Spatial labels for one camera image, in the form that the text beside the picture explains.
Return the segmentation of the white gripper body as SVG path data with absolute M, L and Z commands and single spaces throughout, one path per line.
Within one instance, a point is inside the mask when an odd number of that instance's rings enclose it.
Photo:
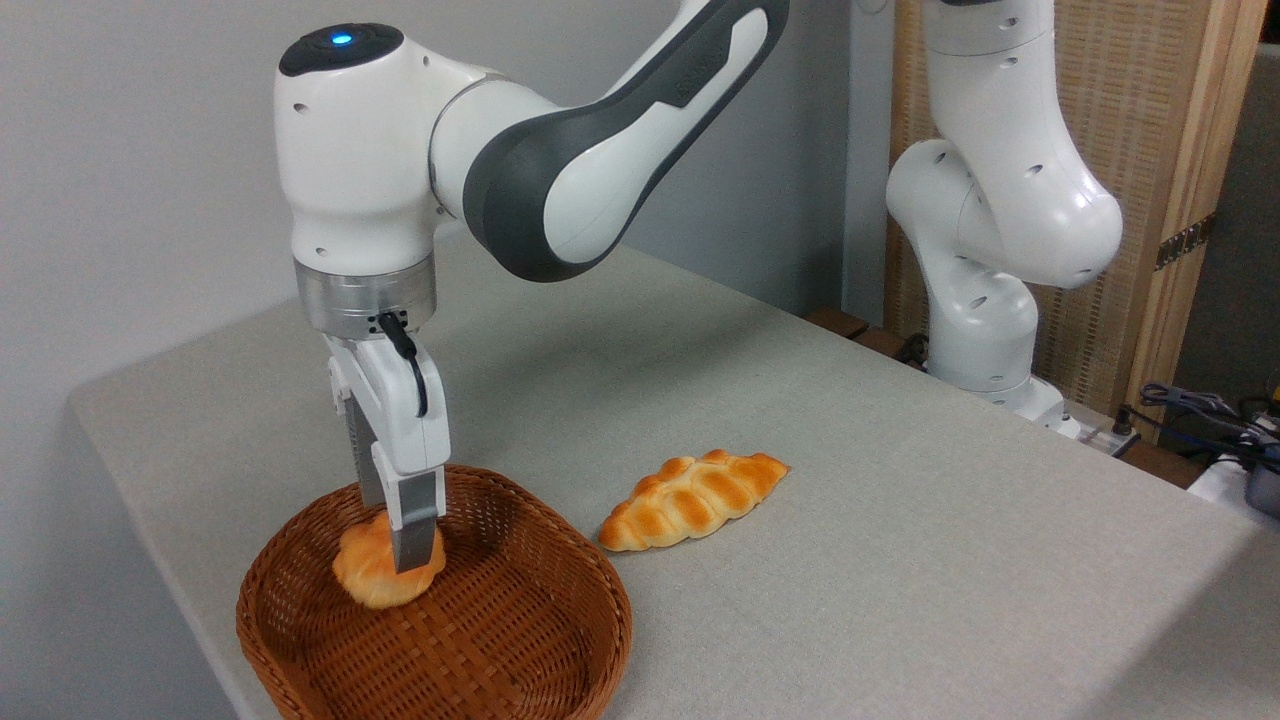
M 448 462 L 451 433 L 445 395 L 436 364 L 416 336 L 415 365 L 390 340 L 343 340 L 326 336 L 332 391 L 337 407 L 351 393 L 364 410 L 390 465 L 413 475 Z

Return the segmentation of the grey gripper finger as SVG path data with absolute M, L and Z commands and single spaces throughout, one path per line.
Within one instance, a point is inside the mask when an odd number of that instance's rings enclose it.
M 344 419 L 348 430 L 361 500 L 366 507 L 383 505 L 385 502 L 384 489 L 372 456 L 372 445 L 378 441 L 376 434 L 353 395 L 340 395 L 335 402 L 338 414 Z
M 445 469 L 403 475 L 379 443 L 372 445 L 378 482 L 372 497 L 385 505 L 390 523 L 396 570 L 407 573 L 430 564 L 435 556 L 435 529 L 445 515 Z

